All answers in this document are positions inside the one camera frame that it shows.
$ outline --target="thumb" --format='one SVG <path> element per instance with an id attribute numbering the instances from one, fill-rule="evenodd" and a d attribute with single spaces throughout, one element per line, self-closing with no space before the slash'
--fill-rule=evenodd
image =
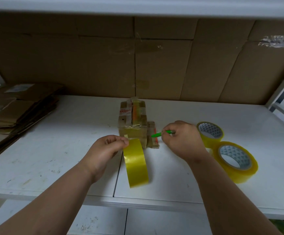
<path id="1" fill-rule="evenodd" d="M 108 144 L 108 147 L 112 151 L 112 153 L 118 152 L 119 150 L 125 148 L 126 146 L 128 146 L 128 144 L 125 143 L 123 140 L 118 140 Z"/>
<path id="2" fill-rule="evenodd" d="M 170 141 L 171 141 L 171 136 L 169 133 L 167 133 L 166 131 L 162 132 L 162 140 L 166 145 L 170 145 Z"/>

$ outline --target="green handle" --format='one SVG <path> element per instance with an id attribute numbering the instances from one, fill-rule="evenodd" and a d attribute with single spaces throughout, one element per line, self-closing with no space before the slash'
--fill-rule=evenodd
<path id="1" fill-rule="evenodd" d="M 175 133 L 174 131 L 171 131 L 171 130 L 167 130 L 166 132 L 167 133 Z M 156 137 L 160 137 L 160 136 L 161 136 L 161 133 L 156 133 L 156 134 L 153 134 L 151 137 L 156 138 Z"/>

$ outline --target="person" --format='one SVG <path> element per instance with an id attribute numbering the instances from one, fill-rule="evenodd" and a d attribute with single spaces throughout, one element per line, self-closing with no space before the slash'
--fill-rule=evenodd
<path id="1" fill-rule="evenodd" d="M 162 140 L 191 168 L 213 235 L 281 234 L 206 151 L 194 125 L 183 121 L 168 124 Z M 102 177 L 107 162 L 128 144 L 128 139 L 120 136 L 99 138 L 77 165 L 0 225 L 0 234 L 67 234 L 90 186 Z"/>

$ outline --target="yellow tape roll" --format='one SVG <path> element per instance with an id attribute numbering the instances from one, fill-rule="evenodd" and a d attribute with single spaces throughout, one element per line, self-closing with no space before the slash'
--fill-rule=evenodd
<path id="1" fill-rule="evenodd" d="M 258 164 L 252 154 L 235 143 L 219 142 L 212 148 L 212 155 L 234 183 L 246 182 L 257 172 Z M 239 164 L 239 167 L 230 165 L 223 159 L 222 155 L 233 158 Z"/>
<path id="2" fill-rule="evenodd" d="M 199 122 L 196 127 L 199 130 L 205 147 L 209 149 L 218 144 L 224 136 L 222 129 L 210 122 Z"/>
<path id="3" fill-rule="evenodd" d="M 124 162 L 130 188 L 148 183 L 148 173 L 141 142 L 138 138 L 129 140 L 123 149 Z"/>

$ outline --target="forearm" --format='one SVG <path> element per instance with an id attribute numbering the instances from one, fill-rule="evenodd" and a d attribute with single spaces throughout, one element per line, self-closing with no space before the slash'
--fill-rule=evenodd
<path id="1" fill-rule="evenodd" d="M 280 234 L 210 154 L 188 164 L 198 182 L 213 235 Z"/>
<path id="2" fill-rule="evenodd" d="M 67 234 L 93 176 L 77 164 L 0 226 L 0 234 Z"/>

